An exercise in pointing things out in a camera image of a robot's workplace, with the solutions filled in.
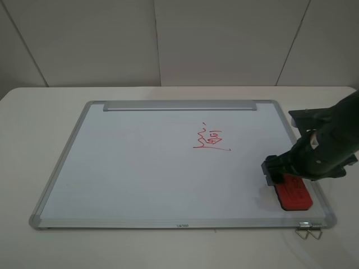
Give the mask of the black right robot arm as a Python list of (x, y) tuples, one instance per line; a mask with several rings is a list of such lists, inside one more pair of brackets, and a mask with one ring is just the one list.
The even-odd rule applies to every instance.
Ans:
[(268, 185), (283, 184), (285, 175), (311, 181), (344, 177), (345, 166), (358, 161), (358, 92), (329, 108), (289, 114), (301, 137), (289, 151), (265, 159)]

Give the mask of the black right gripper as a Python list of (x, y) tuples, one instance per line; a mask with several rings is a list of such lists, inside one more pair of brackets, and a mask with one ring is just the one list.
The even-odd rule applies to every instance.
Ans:
[(277, 156), (269, 155), (261, 165), (267, 185), (274, 186), (283, 182), (284, 175), (317, 181), (325, 178), (342, 178), (347, 173), (344, 166), (333, 167), (322, 157), (316, 156), (316, 131), (308, 131), (287, 152)]

